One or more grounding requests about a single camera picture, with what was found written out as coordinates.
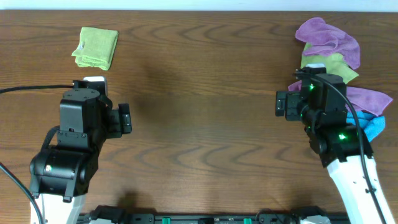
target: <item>purple cloth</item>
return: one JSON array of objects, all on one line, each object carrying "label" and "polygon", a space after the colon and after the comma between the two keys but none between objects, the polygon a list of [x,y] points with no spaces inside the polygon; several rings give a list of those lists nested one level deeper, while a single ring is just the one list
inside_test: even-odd
[{"label": "purple cloth", "polygon": [[[288,89],[301,90],[301,81],[291,84]],[[382,115],[386,106],[392,102],[392,98],[384,93],[350,86],[347,86],[347,98],[356,111],[365,110],[376,116]]]},{"label": "purple cloth", "polygon": [[322,18],[315,17],[304,22],[296,31],[296,38],[312,45],[303,52],[305,56],[327,57],[340,53],[352,69],[357,69],[361,64],[358,42],[341,29],[326,24]]}]

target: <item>cloth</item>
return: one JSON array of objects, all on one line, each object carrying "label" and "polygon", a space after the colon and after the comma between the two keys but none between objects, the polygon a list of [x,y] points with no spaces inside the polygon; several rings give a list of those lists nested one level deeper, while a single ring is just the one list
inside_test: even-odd
[{"label": "cloth", "polygon": [[[311,44],[305,44],[304,51],[309,49]],[[301,68],[305,67],[310,63],[322,63],[326,67],[326,72],[329,74],[335,74],[343,77],[343,81],[347,84],[358,76],[358,73],[350,69],[349,66],[344,62],[343,55],[340,53],[333,53],[329,56],[322,55],[303,55],[301,58]]]},{"label": "cloth", "polygon": [[72,53],[79,67],[99,67],[109,70],[113,58],[118,32],[91,27],[83,27],[80,32],[80,42]]},{"label": "cloth", "polygon": [[[301,90],[301,81],[288,87],[289,91]],[[392,98],[385,93],[363,88],[347,86],[347,98],[356,111],[365,110],[376,116],[382,115],[384,109],[392,102]]]},{"label": "cloth", "polygon": [[[384,116],[376,117],[373,114],[356,112],[359,119],[359,125],[364,129],[366,137],[369,142],[378,136],[386,127],[386,118]],[[347,123],[355,124],[352,113],[347,114]]]},{"label": "cloth", "polygon": [[312,44],[312,47],[303,51],[303,55],[329,56],[340,53],[345,62],[353,69],[357,69],[360,62],[358,42],[339,28],[326,24],[319,17],[304,22],[296,31],[296,39]]}]

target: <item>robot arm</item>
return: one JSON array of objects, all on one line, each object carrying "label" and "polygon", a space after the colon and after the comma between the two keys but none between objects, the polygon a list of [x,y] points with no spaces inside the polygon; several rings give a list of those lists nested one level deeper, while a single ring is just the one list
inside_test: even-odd
[{"label": "robot arm", "polygon": [[[131,131],[129,105],[112,110],[104,77],[73,81],[60,102],[60,126],[49,131],[30,163],[29,190],[46,223],[76,223],[103,143]],[[54,135],[57,145],[50,146]],[[30,223],[39,223],[33,207]]]},{"label": "robot arm", "polygon": [[[316,75],[346,94],[346,85],[338,75],[326,74],[325,67],[307,65],[296,72],[302,79],[300,91],[278,91],[275,115],[288,121],[302,121],[310,138],[310,147],[320,156],[322,166],[334,180],[351,223],[382,223],[365,180],[355,125],[346,124],[345,100],[324,83],[313,80]],[[366,165],[377,201],[386,223],[395,223],[384,198],[376,173],[373,150],[362,130]]]}]

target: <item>blue towel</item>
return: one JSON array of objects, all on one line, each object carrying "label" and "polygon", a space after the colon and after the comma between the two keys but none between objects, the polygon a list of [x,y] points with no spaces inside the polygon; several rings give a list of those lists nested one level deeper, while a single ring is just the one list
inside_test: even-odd
[{"label": "blue towel", "polygon": [[[369,142],[378,136],[386,127],[386,119],[384,116],[377,117],[373,114],[363,113],[362,111],[357,111],[356,114],[358,115],[359,125],[364,129]],[[355,124],[352,113],[347,114],[347,123]]]}]

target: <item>green cloth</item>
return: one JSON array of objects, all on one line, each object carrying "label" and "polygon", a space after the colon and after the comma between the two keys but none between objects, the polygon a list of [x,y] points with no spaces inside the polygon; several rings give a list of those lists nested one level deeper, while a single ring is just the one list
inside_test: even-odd
[{"label": "green cloth", "polygon": [[116,30],[83,27],[80,42],[72,53],[79,67],[98,67],[108,70],[111,66],[114,49],[118,41]]},{"label": "green cloth", "polygon": [[[311,47],[311,44],[305,44],[304,50]],[[353,80],[355,77],[359,76],[358,73],[350,69],[350,67],[343,60],[343,55],[340,53],[333,53],[327,57],[322,55],[310,55],[301,58],[301,67],[305,67],[310,63],[322,63],[326,67],[326,72],[329,74],[335,74],[343,77],[343,81],[347,84],[349,81]]]}]

